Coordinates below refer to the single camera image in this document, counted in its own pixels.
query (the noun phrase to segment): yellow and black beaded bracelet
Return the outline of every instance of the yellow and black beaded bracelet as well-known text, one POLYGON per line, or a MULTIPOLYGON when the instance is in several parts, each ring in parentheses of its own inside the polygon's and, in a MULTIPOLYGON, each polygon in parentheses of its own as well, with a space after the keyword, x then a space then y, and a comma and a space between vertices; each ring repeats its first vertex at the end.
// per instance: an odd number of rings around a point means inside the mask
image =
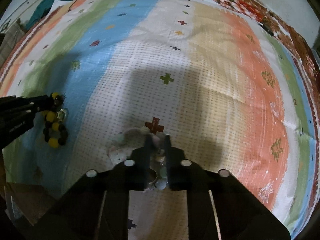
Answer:
POLYGON ((66 127, 62 123, 58 122, 45 122, 45 128, 43 129, 44 140, 53 148, 58 148, 59 145, 65 145, 68 139, 68 132, 66 127), (60 138, 54 138, 50 136, 51 130, 60 132, 60 138))

